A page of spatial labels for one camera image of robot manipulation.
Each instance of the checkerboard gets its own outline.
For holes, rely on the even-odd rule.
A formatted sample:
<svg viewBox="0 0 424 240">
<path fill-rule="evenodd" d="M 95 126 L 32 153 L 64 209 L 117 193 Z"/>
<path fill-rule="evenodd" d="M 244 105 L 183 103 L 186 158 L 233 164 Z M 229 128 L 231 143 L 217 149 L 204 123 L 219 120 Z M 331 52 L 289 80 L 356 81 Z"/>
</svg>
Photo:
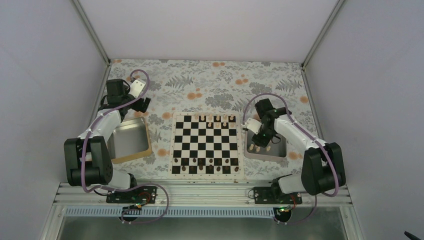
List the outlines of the checkerboard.
<svg viewBox="0 0 424 240">
<path fill-rule="evenodd" d="M 169 152 L 170 178 L 242 179 L 244 169 L 239 115 L 174 113 Z"/>
</svg>

